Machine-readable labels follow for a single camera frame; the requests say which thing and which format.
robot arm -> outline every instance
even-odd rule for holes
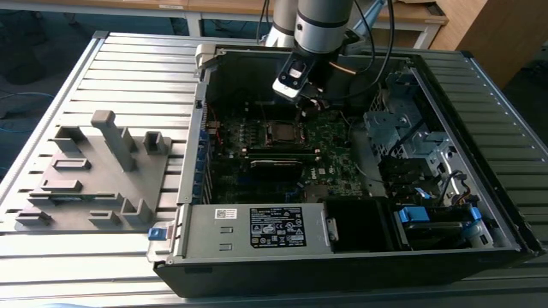
[[[366,11],[367,24],[374,22],[383,2],[375,0]],[[285,99],[297,101],[301,95],[313,97],[321,92],[329,62],[338,57],[351,5],[353,0],[277,0],[266,46],[293,47],[271,85]],[[365,30],[362,21],[355,25],[359,28]]]

motherboard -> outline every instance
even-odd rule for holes
[[[363,194],[350,157],[354,123],[339,111],[303,117],[293,106],[283,112],[245,102],[225,112],[210,107],[206,123],[211,203],[315,203],[329,195]]]

barcode sticker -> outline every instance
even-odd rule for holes
[[[179,5],[158,5],[159,8],[167,8],[170,10],[181,10],[182,6]]]
[[[237,209],[214,209],[214,219],[235,219],[237,217]]]

slotted metal table surface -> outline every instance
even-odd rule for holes
[[[109,33],[91,39],[58,95],[0,185],[2,220],[26,206],[57,151],[47,142],[55,126],[89,125],[97,109],[115,112],[131,135],[153,129],[173,139],[158,201],[158,219],[170,219],[193,103],[194,49],[201,43],[253,44],[250,40]],[[537,238],[548,242],[548,151],[471,58],[419,51],[450,102]],[[279,295],[257,298],[178,298],[151,271],[143,234],[65,234],[0,237],[0,300],[6,307],[47,303],[90,306],[317,304],[405,300],[406,305],[478,306],[477,300],[534,303],[546,299],[548,256],[515,268],[493,269],[449,286],[366,293]]]

circuit board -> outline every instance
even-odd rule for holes
[[[230,115],[219,118],[213,127],[213,203],[313,203],[327,195],[362,195],[359,173],[350,158],[349,127],[338,111],[322,112],[298,123]],[[241,154],[267,149],[318,154],[314,160],[301,160],[297,178],[269,182],[251,178],[249,159]]]

